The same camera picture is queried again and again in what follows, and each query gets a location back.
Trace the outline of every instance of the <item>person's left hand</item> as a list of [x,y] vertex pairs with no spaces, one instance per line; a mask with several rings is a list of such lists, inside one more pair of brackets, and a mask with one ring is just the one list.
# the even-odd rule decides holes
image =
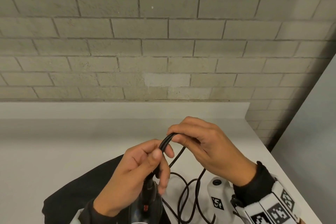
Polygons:
[[[161,141],[153,139],[126,150],[111,179],[93,202],[93,208],[100,214],[114,217],[139,196],[144,179],[160,165],[159,193],[164,194],[170,177],[170,168],[162,151]],[[174,157],[170,145],[166,155]]]

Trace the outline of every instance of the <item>power cord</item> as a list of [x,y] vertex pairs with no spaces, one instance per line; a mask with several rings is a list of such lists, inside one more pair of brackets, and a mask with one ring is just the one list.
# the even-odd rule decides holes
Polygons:
[[[159,149],[164,152],[164,150],[166,149],[166,147],[168,146],[169,142],[171,141],[171,139],[177,135],[178,133],[171,133],[170,135],[168,135],[163,141],[162,143],[160,144],[159,146]],[[178,158],[181,156],[181,154],[183,153],[183,151],[185,150],[186,148],[183,147],[182,150],[180,150],[180,152],[177,154],[177,156],[173,159],[173,161],[170,163],[169,167],[171,168],[174,163],[178,160]],[[159,170],[155,170],[153,172],[153,175],[150,174],[149,176],[153,177],[154,174],[156,174],[156,176],[158,176],[158,171]],[[172,175],[176,175],[178,176],[179,178],[181,178],[185,184],[185,187],[182,191],[182,194],[181,196],[179,197],[178,199],[178,204],[177,204],[177,213],[174,212],[174,210],[171,208],[171,206],[164,200],[162,199],[163,203],[169,208],[169,210],[172,212],[172,214],[175,216],[175,218],[177,219],[178,221],[178,224],[188,224],[191,222],[191,220],[193,219],[194,217],[194,214],[195,214],[195,210],[196,210],[196,207],[201,215],[201,217],[204,219],[204,221],[207,223],[207,224],[214,224],[215,223],[215,220],[216,220],[216,216],[213,215],[213,218],[212,218],[212,221],[210,222],[205,216],[204,214],[202,213],[201,211],[201,208],[200,208],[200,205],[199,205],[199,201],[198,201],[198,194],[199,194],[199,191],[200,191],[200,187],[201,187],[201,178],[202,176],[204,175],[206,169],[204,168],[203,171],[201,172],[201,174],[199,175],[198,178],[195,178],[195,179],[192,179],[190,182],[187,182],[181,175],[179,175],[178,173],[174,173],[174,172],[171,172]],[[187,200],[188,200],[188,197],[189,197],[189,186],[193,183],[193,182],[196,182],[196,187],[195,187],[195,201],[194,201],[194,205],[192,207],[192,211],[191,211],[191,216],[188,220],[183,220],[182,219],[182,211],[187,203]],[[184,193],[187,191],[187,195],[184,199],[184,201],[182,202],[182,198],[184,196]]]

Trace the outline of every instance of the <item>hand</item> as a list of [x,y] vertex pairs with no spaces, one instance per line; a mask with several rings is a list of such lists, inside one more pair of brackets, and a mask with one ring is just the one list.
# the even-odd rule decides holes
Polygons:
[[[158,149],[161,141],[153,139],[126,150],[111,179],[93,202],[94,209],[105,216],[114,217],[139,196],[144,179],[160,165],[158,191],[162,195],[170,177],[169,165]],[[166,155],[174,157],[170,145]]]
[[246,158],[215,124],[186,117],[168,129],[180,133],[172,141],[189,149],[201,165],[237,186],[248,184],[256,174],[256,164]]

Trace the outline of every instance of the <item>black sleeve cuff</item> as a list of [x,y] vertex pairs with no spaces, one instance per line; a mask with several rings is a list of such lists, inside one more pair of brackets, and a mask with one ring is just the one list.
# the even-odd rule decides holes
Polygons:
[[78,219],[81,224],[117,224],[116,217],[108,217],[98,213],[93,208],[93,201],[94,199],[90,200],[79,215]]
[[244,207],[259,202],[270,194],[275,183],[274,178],[260,161],[257,161],[257,165],[257,173],[248,184],[241,187],[233,185],[236,198],[243,203]]

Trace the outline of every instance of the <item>cinder block wall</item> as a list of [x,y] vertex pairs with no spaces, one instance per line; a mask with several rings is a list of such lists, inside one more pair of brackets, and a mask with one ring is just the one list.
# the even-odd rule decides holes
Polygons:
[[2,101],[250,101],[279,135],[336,52],[336,0],[0,0]]

